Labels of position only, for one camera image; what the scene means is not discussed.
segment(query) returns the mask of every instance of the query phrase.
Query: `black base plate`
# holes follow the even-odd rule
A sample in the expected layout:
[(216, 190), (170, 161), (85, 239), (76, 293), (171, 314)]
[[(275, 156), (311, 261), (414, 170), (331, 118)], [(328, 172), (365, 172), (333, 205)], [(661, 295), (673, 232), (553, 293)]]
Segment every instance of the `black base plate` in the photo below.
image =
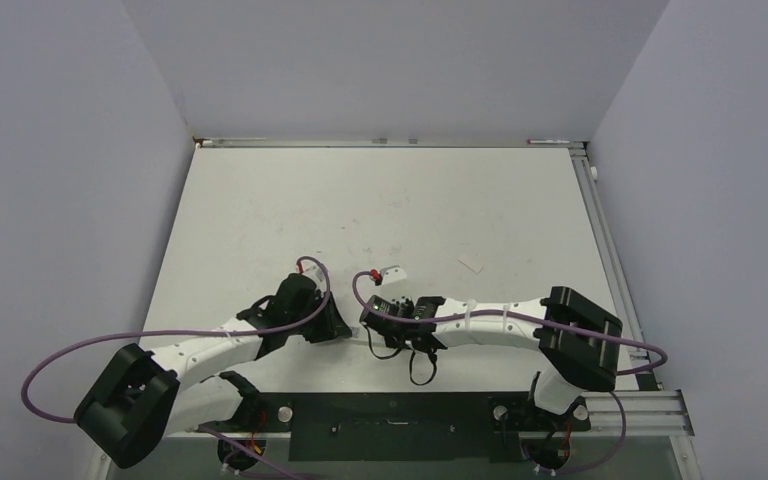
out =
[[(525, 409), (528, 392), (261, 393), (267, 423), (261, 432), (291, 431), (290, 461), (430, 461), (486, 458), (523, 461), (516, 433), (547, 432), (551, 422)], [(290, 423), (277, 419), (292, 406)], [(493, 408), (511, 411), (504, 441)], [(221, 431), (250, 426), (219, 422)], [(574, 431), (589, 422), (573, 421)]]

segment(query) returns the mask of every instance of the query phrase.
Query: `metal frame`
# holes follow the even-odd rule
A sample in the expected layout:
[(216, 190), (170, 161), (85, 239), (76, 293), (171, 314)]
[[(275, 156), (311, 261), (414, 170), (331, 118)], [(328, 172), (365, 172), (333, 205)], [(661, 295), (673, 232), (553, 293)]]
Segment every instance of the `metal frame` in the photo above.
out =
[[(393, 140), (375, 138), (366, 140), (275, 140), (265, 138), (195, 139), (196, 148), (567, 148), (572, 158), (573, 169), (578, 179), (587, 216), (593, 228), (593, 235), (608, 279), (616, 314), (628, 325), (635, 340), (643, 340), (643, 329), (634, 310), (631, 293), (620, 264), (613, 237), (605, 219), (605, 213), (596, 191), (593, 169), (587, 158), (585, 142), (572, 141), (567, 144), (529, 144), (520, 141), (474, 141), (418, 139)], [(629, 352), (634, 364), (648, 363), (648, 355), (642, 350)], [(702, 473), (691, 441), (693, 427), (681, 391), (657, 392), (616, 392), (623, 403), (628, 421), (629, 436), (668, 436), (673, 446), (676, 464), (684, 480), (701, 480)], [(586, 393), (590, 420), (593, 429), (581, 432), (582, 436), (617, 436), (621, 422), (619, 410), (607, 394)], [(198, 435), (199, 433), (181, 433)], [(288, 438), (288, 433), (261, 434), (256, 437)], [(105, 480), (111, 461), (96, 447), (90, 460), (88, 480)]]

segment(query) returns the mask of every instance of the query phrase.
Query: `red connector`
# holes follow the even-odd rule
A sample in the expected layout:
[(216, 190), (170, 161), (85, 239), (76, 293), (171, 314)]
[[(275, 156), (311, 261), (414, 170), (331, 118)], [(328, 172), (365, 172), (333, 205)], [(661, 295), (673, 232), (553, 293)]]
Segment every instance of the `red connector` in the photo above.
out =
[(380, 287), (381, 282), (384, 281), (384, 277), (381, 276), (381, 272), (375, 270), (374, 268), (369, 271), (369, 276), (372, 277), (372, 281), (375, 282), (376, 287)]

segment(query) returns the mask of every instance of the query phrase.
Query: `wire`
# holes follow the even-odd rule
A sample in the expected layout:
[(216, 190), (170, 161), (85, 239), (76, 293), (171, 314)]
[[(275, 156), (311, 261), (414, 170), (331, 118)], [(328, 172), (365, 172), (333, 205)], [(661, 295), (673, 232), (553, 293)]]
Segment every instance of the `wire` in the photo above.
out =
[(369, 353), (371, 353), (373, 357), (377, 358), (378, 360), (390, 360), (391, 358), (395, 358), (400, 353), (402, 353), (402, 347), (399, 347), (396, 349), (395, 352), (391, 353), (390, 355), (384, 355), (384, 356), (378, 355), (377, 353), (375, 353), (375, 350), (372, 349), (372, 332), (369, 331), (369, 327), (366, 325), (363, 325), (363, 328), (366, 329), (366, 340), (367, 340), (367, 343), (369, 344)]
[(505, 447), (505, 451), (508, 450), (508, 412), (502, 414), (499, 417), (499, 423), (502, 424), (502, 446)]
[[(360, 292), (357, 288), (358, 280), (361, 277), (369, 277), (370, 272), (369, 271), (363, 271), (358, 272), (355, 274), (354, 278), (352, 279), (352, 292), (355, 295), (355, 299), (358, 301), (358, 303), (361, 304), (364, 310), (366, 310), (369, 313), (372, 313), (373, 315), (378, 316), (379, 318), (384, 318), (386, 320), (392, 320), (394, 322), (400, 322), (400, 323), (442, 323), (442, 322), (452, 322), (455, 320), (461, 320), (466, 318), (466, 315), (463, 313), (455, 314), (455, 315), (448, 315), (445, 317), (436, 317), (436, 318), (420, 318), (420, 319), (413, 319), (413, 318), (401, 318), (396, 317), (393, 315), (389, 315), (377, 310), (374, 310), (367, 302), (363, 300), (363, 298), (360, 296)], [(637, 340), (629, 340), (627, 338), (622, 337), (613, 337), (611, 335), (606, 335), (604, 333), (599, 332), (593, 332), (590, 330), (585, 330), (583, 328), (573, 327), (572, 325), (564, 325), (563, 323), (553, 322), (551, 320), (543, 320), (541, 318), (532, 317), (530, 315), (524, 315), (522, 313), (518, 312), (511, 312), (511, 311), (504, 311), (504, 310), (494, 310), (494, 309), (486, 309), (486, 310), (474, 310), (470, 313), (470, 316), (472, 317), (481, 317), (486, 315), (507, 315), (510, 318), (516, 318), (519, 320), (524, 320), (526, 322), (536, 323), (537, 325), (542, 325), (544, 327), (548, 328), (554, 328), (557, 330), (564, 330), (570, 333), (574, 333), (576, 335), (583, 335), (585, 337), (595, 338), (597, 340), (602, 340), (604, 342), (610, 342), (610, 343), (616, 343), (619, 345), (625, 345), (627, 347), (635, 347), (635, 348), (642, 348), (644, 350), (648, 350), (650, 352), (657, 353), (660, 358), (648, 365), (642, 365), (635, 368), (630, 368), (628, 370), (620, 370), (617, 372), (617, 375), (632, 375), (635, 373), (640, 372), (648, 372), (651, 370), (654, 370), (661, 365), (667, 363), (667, 359), (669, 358), (667, 356), (667, 352), (664, 351), (663, 348), (646, 343), (646, 342), (638, 342)]]
[[(198, 427), (197, 431), (206, 433), (208, 435), (213, 435), (214, 437), (218, 438), (219, 440), (223, 440), (223, 441), (231, 444), (231, 446), (233, 446), (237, 450), (245, 453), (249, 457), (257, 460), (258, 462), (263, 463), (267, 467), (269, 467), (269, 468), (275, 470), (276, 472), (284, 475), (284, 477), (286, 477), (286, 478), (292, 478), (292, 479), (295, 479), (295, 480), (309, 480), (311, 478), (310, 476), (300, 475), (298, 473), (293, 473), (293, 472), (287, 470), (286, 468), (282, 467), (281, 465), (273, 462), (272, 460), (267, 460), (265, 457), (262, 457), (262, 456), (256, 454), (253, 450), (251, 450), (247, 446), (243, 445), (242, 443), (234, 440), (231, 437), (223, 435), (223, 434), (217, 432), (216, 430), (214, 430), (214, 429), (212, 429), (210, 427), (205, 427), (204, 425), (201, 425), (201, 426)], [(255, 478), (278, 478), (278, 477), (259, 477), (258, 476), (258, 477), (255, 477)]]
[[(628, 419), (625, 416), (625, 409), (622, 406), (622, 402), (620, 401), (620, 398), (614, 393), (614, 392), (608, 392), (608, 394), (612, 397), (614, 397), (614, 401), (617, 402), (617, 407), (620, 410), (620, 419), (622, 420), (622, 430), (620, 430), (620, 438), (617, 440), (617, 443), (614, 444), (613, 447), (611, 447), (610, 450), (608, 450), (608, 453), (606, 453), (602, 458), (599, 460), (596, 460), (595, 462), (590, 462), (585, 465), (579, 465), (577, 467), (572, 468), (564, 468), (562, 470), (557, 470), (556, 473), (558, 475), (569, 475), (572, 473), (581, 473), (585, 472), (587, 470), (593, 470), (594, 468), (599, 468), (605, 463), (608, 462), (608, 460), (614, 458), (614, 455), (617, 454), (617, 452), (620, 451), (622, 446), (625, 444), (625, 434), (628, 431)], [(545, 472), (552, 472), (552, 470), (549, 470), (544, 467), (540, 467)]]
[(567, 436), (564, 437), (564, 441), (561, 442), (561, 448), (564, 447), (564, 445), (569, 444), (569, 440), (572, 437), (572, 423), (567, 421)]
[(255, 429), (252, 434), (249, 436), (249, 445), (251, 446), (252, 450), (257, 452), (258, 455), (263, 453), (263, 450), (254, 442), (254, 436), (260, 433), (260, 430), (266, 426), (266, 410), (260, 411), (260, 425), (257, 426), (257, 429)]
[(305, 323), (316, 318), (316, 316), (322, 312), (322, 310), (325, 308), (325, 305), (328, 304), (328, 300), (331, 298), (331, 278), (328, 276), (328, 269), (325, 268), (325, 265), (323, 265), (322, 262), (320, 262), (316, 258), (307, 256), (307, 255), (299, 257), (298, 260), (296, 260), (296, 263), (299, 264), (305, 260), (313, 262), (314, 264), (316, 264), (317, 267), (319, 267), (320, 270), (322, 270), (322, 274), (325, 277), (325, 294), (322, 296), (322, 302), (319, 304), (318, 307), (316, 307), (316, 310), (314, 310), (313, 313), (302, 318), (301, 320), (298, 320), (296, 322), (293, 322), (287, 325), (282, 325), (280, 327), (264, 328), (261, 330), (246, 330), (246, 331), (236, 331), (236, 332), (218, 331), (218, 330), (150, 330), (147, 332), (113, 333), (110, 335), (102, 335), (100, 337), (83, 340), (53, 353), (52, 355), (45, 358), (42, 362), (40, 362), (39, 365), (34, 367), (33, 370), (31, 370), (31, 373), (28, 374), (28, 376), (25, 378), (25, 381), (22, 383), (22, 390), (20, 394), (22, 398), (22, 403), (25, 405), (25, 408), (31, 411), (31, 413), (45, 420), (49, 420), (57, 423), (75, 423), (75, 420), (70, 417), (61, 417), (59, 415), (53, 415), (51, 413), (43, 411), (42, 409), (34, 405), (34, 403), (30, 399), (30, 396), (28, 395), (28, 390), (31, 387), (31, 382), (34, 381), (34, 378), (36, 378), (36, 376), (39, 375), (39, 373), (43, 371), (45, 367), (49, 366), (52, 362), (54, 362), (55, 360), (57, 360), (58, 358), (64, 355), (74, 352), (75, 350), (78, 350), (90, 345), (95, 345), (96, 343), (109, 342), (112, 340), (124, 340), (124, 339), (130, 339), (130, 338), (166, 337), (166, 336), (182, 336), (182, 335), (196, 336), (196, 337), (228, 337), (228, 336), (244, 337), (249, 335), (269, 335), (273, 333), (286, 332), (288, 330), (292, 330), (294, 328), (298, 328), (304, 325)]
[(431, 362), (431, 366), (433, 367), (433, 370), (431, 370), (431, 376), (428, 377), (428, 380), (426, 380), (423, 383), (419, 383), (413, 379), (413, 359), (414, 358), (416, 358), (416, 350), (411, 350), (411, 359), (408, 362), (408, 373), (410, 374), (411, 383), (416, 385), (417, 387), (424, 387), (429, 383), (431, 383), (431, 381), (434, 380), (434, 377), (437, 376), (437, 354), (435, 353), (428, 354), (428, 361)]

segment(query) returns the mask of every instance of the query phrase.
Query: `black cable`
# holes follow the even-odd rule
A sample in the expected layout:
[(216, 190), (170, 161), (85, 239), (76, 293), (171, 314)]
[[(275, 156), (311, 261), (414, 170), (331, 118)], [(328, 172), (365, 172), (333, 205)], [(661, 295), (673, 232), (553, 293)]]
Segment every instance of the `black cable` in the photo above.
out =
[(528, 448), (528, 445), (525, 445), (525, 453), (526, 455), (528, 455), (529, 458), (534, 458), (538, 454), (543, 453), (546, 447), (549, 446), (549, 442), (552, 440), (552, 437), (554, 437), (555, 434), (558, 433), (558, 427), (557, 425), (555, 425), (554, 422), (552, 422), (552, 428), (554, 428), (554, 430), (546, 434), (546, 438), (544, 438), (543, 441), (540, 443), (540, 445), (537, 446), (536, 453), (532, 453), (531, 449)]
[(372, 349), (372, 332), (369, 331), (369, 327), (366, 325), (363, 326), (363, 328), (366, 329), (366, 339), (367, 343), (369, 343), (369, 353), (372, 354), (373, 357), (377, 358), (378, 360), (389, 360), (391, 358), (395, 358), (398, 354), (402, 353), (402, 347), (399, 347), (396, 349), (395, 352), (391, 353), (390, 355), (380, 356), (375, 353), (375, 350)]
[(416, 350), (411, 350), (411, 359), (410, 362), (408, 362), (408, 372), (410, 373), (411, 383), (416, 385), (417, 387), (424, 387), (425, 385), (428, 385), (431, 383), (432, 380), (434, 380), (434, 377), (437, 376), (437, 354), (434, 352), (431, 352), (428, 354), (428, 361), (431, 362), (431, 366), (433, 367), (433, 370), (431, 371), (431, 377), (428, 378), (428, 380), (425, 381), (425, 383), (418, 383), (416, 380), (413, 379), (413, 359), (416, 358)]
[(508, 450), (508, 412), (502, 414), (499, 417), (499, 423), (502, 424), (502, 446), (505, 447), (505, 451)]

